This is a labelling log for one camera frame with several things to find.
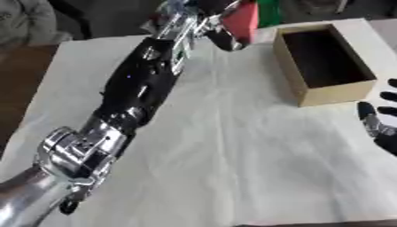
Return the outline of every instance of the cardboard box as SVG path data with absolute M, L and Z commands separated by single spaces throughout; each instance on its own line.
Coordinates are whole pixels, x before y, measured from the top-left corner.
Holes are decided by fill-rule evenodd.
M 361 100 L 377 80 L 331 24 L 279 28 L 274 52 L 299 106 Z

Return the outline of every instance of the table surface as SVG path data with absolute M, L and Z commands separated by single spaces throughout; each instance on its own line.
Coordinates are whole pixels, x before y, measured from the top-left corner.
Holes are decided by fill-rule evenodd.
M 57 46 L 16 50 L 0 65 L 0 151 L 23 119 Z M 356 223 L 315 223 L 279 226 L 397 226 L 397 220 Z

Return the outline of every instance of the gray clothing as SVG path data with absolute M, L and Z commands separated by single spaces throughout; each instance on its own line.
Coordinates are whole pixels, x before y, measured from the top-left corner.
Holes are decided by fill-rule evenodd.
M 0 53 L 21 45 L 69 39 L 69 35 L 57 32 L 55 14 L 47 0 L 0 0 Z

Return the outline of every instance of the sleeve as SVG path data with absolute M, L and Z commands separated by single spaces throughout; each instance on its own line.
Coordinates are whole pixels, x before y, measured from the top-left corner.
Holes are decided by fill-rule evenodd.
M 57 35 L 57 19 L 47 0 L 26 0 L 29 17 L 28 44 L 44 45 L 52 43 Z

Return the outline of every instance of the white sheet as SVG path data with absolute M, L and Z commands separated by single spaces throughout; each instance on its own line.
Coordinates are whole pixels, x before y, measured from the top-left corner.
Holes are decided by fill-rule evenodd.
M 335 26 L 378 75 L 397 58 L 364 20 Z M 274 28 L 227 53 L 198 43 L 169 99 L 71 216 L 43 226 L 209 227 L 397 218 L 397 159 L 366 135 L 355 103 L 298 108 L 271 51 Z M 142 36 L 62 44 L 0 165 L 27 168 L 53 129 L 78 129 Z

